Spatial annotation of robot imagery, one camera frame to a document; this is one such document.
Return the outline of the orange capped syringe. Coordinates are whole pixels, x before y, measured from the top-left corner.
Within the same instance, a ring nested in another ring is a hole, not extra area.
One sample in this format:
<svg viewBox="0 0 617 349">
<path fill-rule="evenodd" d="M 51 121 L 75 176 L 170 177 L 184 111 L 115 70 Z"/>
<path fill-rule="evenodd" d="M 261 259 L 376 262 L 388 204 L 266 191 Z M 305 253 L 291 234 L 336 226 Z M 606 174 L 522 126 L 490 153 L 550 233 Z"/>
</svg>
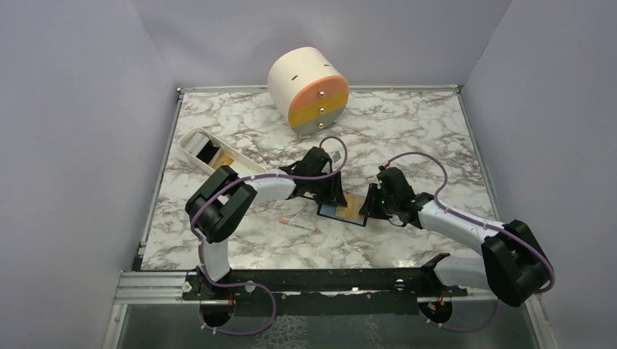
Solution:
<svg viewBox="0 0 617 349">
<path fill-rule="evenodd" d="M 311 231 L 313 233 L 320 233 L 321 232 L 321 230 L 319 228 L 317 228 L 317 227 L 311 227 L 311 226 L 308 226 L 308 225 L 300 224 L 298 222 L 294 222 L 294 221 L 290 221 L 290 220 L 286 220 L 286 219 L 279 219 L 279 223 L 281 223 L 283 225 L 291 226 L 291 227 L 294 227 L 294 228 Z"/>
</svg>

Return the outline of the white oblong tray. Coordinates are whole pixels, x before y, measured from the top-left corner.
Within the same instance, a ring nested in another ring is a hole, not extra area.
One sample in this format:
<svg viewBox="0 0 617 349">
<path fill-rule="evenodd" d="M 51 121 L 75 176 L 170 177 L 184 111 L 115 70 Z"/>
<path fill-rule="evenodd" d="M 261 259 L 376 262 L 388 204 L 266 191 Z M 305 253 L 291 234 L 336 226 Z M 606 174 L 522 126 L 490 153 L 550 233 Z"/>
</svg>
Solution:
<svg viewBox="0 0 617 349">
<path fill-rule="evenodd" d="M 204 128 L 190 129 L 178 145 L 188 161 L 209 175 L 222 166 L 231 167 L 240 176 L 268 171 Z"/>
</svg>

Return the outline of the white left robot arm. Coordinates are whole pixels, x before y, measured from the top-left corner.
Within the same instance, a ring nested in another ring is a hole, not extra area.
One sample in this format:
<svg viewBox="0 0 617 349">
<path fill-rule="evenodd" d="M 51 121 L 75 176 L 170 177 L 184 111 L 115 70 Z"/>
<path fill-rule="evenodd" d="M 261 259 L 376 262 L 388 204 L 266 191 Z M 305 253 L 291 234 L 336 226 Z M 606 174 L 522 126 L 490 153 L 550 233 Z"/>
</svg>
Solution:
<svg viewBox="0 0 617 349">
<path fill-rule="evenodd" d="M 341 171 L 321 148 L 262 174 L 241 176 L 228 165 L 216 169 L 186 202 L 189 227 L 199 242 L 201 288 L 217 299 L 228 291 L 228 239 L 253 204 L 307 198 L 318 205 L 346 206 Z"/>
</svg>

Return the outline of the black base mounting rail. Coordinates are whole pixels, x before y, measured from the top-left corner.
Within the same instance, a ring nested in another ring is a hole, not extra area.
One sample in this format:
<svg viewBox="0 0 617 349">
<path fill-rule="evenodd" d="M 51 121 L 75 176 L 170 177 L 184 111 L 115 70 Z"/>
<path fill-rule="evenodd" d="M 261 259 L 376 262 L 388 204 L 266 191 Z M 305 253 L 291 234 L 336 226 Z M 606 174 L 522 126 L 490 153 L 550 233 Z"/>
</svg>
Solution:
<svg viewBox="0 0 617 349">
<path fill-rule="evenodd" d="M 431 268 L 236 269 L 218 285 L 199 270 L 187 272 L 182 298 L 238 316 L 416 315 L 421 302 L 465 297 L 444 286 Z"/>
</svg>

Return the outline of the stack of cards in tray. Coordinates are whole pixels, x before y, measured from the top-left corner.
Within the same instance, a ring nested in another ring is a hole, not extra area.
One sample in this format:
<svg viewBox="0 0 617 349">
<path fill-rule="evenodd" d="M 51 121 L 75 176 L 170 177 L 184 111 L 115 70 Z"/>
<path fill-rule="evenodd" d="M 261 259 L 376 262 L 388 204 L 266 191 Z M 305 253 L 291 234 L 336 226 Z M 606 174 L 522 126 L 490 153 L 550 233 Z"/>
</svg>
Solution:
<svg viewBox="0 0 617 349">
<path fill-rule="evenodd" d="M 235 162 L 222 145 L 203 132 L 187 136 L 181 148 L 188 159 L 204 171 L 213 172 L 222 166 L 231 166 Z"/>
</svg>

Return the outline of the black card holder wallet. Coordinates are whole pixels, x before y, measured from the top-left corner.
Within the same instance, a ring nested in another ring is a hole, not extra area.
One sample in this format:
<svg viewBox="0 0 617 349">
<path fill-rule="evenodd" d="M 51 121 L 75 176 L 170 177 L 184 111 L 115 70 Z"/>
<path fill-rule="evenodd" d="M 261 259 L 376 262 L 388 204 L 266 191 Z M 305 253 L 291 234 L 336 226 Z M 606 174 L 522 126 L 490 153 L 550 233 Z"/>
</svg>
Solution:
<svg viewBox="0 0 617 349">
<path fill-rule="evenodd" d="M 317 215 L 320 217 L 365 227 L 367 217 L 360 213 L 366 196 L 355 193 L 344 193 L 346 205 L 323 204 L 319 205 Z"/>
</svg>

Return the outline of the cream round drawer cabinet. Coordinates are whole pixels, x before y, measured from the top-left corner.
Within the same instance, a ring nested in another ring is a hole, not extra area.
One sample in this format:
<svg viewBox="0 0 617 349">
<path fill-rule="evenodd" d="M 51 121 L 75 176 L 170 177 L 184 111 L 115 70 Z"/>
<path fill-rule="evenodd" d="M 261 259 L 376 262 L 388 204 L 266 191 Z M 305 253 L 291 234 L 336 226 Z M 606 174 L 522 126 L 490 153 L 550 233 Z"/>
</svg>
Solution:
<svg viewBox="0 0 617 349">
<path fill-rule="evenodd" d="M 272 100 L 297 135 L 319 132 L 335 123 L 349 100 L 349 83 L 316 48 L 282 55 L 267 77 Z"/>
</svg>

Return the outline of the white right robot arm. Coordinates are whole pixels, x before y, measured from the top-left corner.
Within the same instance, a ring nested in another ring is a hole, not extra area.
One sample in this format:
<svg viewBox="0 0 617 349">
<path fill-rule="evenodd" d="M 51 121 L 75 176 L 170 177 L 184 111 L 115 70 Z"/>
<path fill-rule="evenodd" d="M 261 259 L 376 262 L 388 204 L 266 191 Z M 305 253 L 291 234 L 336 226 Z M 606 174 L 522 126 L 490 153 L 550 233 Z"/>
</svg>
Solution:
<svg viewBox="0 0 617 349">
<path fill-rule="evenodd" d="M 490 290 L 501 302 L 518 307 L 552 284 L 554 270 L 526 223 L 482 220 L 446 206 L 435 195 L 415 193 L 396 167 L 381 168 L 377 179 L 360 214 L 378 220 L 397 217 L 403 226 L 442 234 L 475 252 L 473 257 L 437 259 L 419 278 L 426 294 L 470 286 Z"/>
</svg>

